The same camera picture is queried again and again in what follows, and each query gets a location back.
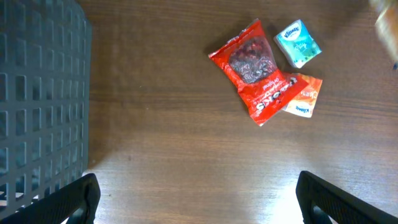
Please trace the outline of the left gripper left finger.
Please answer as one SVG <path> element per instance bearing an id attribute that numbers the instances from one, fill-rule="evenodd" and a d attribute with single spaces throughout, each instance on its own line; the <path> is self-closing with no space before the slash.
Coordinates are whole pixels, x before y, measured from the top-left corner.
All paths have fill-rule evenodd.
<path id="1" fill-rule="evenodd" d="M 93 173 L 73 181 L 48 197 L 1 220 L 1 224 L 68 223 L 93 224 L 101 197 Z"/>

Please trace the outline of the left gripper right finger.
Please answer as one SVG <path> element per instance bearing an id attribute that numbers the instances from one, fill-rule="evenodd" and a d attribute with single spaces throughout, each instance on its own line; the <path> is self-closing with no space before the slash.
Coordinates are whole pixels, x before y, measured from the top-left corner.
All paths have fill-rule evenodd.
<path id="1" fill-rule="evenodd" d="M 397 217 L 306 170 L 301 171 L 295 192 L 304 223 L 397 223 Z"/>

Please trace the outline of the orange tissue pack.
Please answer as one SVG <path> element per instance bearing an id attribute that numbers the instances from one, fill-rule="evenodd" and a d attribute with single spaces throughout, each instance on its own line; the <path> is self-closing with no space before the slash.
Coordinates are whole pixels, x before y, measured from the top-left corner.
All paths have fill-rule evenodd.
<path id="1" fill-rule="evenodd" d="M 283 73 L 283 75 L 286 78 L 300 77 L 308 83 L 283 110 L 297 116 L 311 118 L 323 80 L 302 73 Z"/>

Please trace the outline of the red candy bag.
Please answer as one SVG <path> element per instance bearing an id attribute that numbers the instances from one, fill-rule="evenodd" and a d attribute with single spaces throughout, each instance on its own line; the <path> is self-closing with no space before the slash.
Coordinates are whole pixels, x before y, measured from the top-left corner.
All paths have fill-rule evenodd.
<path id="1" fill-rule="evenodd" d="M 208 55 L 237 88 L 252 120 L 266 123 L 308 86 L 303 78 L 278 69 L 259 19 Z"/>

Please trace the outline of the teal tissue pack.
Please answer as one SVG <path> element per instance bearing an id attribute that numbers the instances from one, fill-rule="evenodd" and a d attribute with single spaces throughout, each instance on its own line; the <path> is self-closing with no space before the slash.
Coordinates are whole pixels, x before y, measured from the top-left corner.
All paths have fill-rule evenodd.
<path id="1" fill-rule="evenodd" d="M 274 41 L 287 57 L 291 66 L 302 68 L 322 53 L 321 48 L 309 34 L 305 24 L 298 19 L 279 32 Z"/>

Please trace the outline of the yellow snack bag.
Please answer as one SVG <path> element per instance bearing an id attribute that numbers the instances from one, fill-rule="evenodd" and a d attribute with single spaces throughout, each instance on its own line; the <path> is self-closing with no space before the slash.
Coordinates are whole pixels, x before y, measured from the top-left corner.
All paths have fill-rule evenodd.
<path id="1" fill-rule="evenodd" d="M 376 34 L 397 63 L 397 0 L 369 0 L 369 5 L 377 14 Z"/>

